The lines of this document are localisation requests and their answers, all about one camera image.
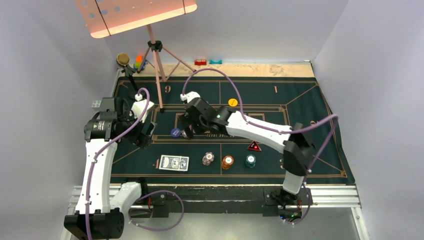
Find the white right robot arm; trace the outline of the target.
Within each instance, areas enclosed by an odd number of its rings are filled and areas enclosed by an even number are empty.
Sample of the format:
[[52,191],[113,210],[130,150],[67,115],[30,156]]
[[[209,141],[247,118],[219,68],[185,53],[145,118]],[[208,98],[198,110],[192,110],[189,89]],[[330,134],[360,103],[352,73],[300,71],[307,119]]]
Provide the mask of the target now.
[[210,132],[241,137],[264,144],[283,155],[285,179],[280,196],[288,204],[300,198],[300,189],[316,152],[311,138],[300,132],[302,125],[278,125],[243,114],[225,106],[213,108],[201,97],[182,94],[185,114],[180,125],[189,139],[194,134]]

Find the orange chip stack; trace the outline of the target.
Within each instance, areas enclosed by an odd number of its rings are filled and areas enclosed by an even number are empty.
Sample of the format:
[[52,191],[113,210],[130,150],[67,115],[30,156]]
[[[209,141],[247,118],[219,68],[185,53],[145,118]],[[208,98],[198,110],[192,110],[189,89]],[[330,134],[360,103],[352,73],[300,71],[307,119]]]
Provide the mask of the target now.
[[221,167],[224,170],[228,170],[234,164],[234,158],[230,155],[225,156],[221,161]]

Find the black red all-in triangle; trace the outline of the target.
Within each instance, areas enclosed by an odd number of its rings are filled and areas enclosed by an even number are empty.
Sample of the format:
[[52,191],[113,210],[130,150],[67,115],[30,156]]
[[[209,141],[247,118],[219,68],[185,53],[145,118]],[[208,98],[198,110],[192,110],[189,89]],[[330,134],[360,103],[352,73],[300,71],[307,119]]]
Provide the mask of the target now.
[[255,140],[253,140],[253,141],[249,144],[249,146],[247,147],[247,149],[248,149],[249,151],[256,151],[256,152],[261,152],[261,151],[262,151],[261,147],[259,146],[259,144],[258,144]]

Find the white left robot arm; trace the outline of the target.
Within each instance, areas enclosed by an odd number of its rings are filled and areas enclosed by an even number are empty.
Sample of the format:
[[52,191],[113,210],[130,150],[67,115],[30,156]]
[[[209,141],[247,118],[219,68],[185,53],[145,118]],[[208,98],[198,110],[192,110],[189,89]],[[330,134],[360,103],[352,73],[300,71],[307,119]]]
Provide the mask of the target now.
[[64,217],[64,227],[79,240],[119,239],[129,223],[133,203],[142,205],[149,191],[142,180],[127,180],[110,196],[113,160],[119,140],[144,148],[156,124],[146,123],[154,103],[142,97],[130,105],[121,97],[93,102],[97,110],[84,127],[86,164],[83,185],[74,213]]

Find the teal chip stack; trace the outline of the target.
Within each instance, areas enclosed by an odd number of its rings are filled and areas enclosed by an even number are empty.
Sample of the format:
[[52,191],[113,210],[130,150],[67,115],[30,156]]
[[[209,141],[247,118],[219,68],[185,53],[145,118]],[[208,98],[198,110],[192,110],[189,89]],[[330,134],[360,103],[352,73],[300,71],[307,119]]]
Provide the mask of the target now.
[[245,158],[245,165],[248,168],[254,168],[256,165],[256,157],[253,154],[249,154]]

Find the yellow round button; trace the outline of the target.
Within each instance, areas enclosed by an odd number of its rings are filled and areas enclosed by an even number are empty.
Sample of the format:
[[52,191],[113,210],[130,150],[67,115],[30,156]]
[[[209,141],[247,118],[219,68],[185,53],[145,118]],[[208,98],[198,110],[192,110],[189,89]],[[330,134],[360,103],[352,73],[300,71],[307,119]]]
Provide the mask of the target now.
[[239,104],[239,101],[236,98],[230,98],[228,100],[228,105],[230,107],[236,107]]

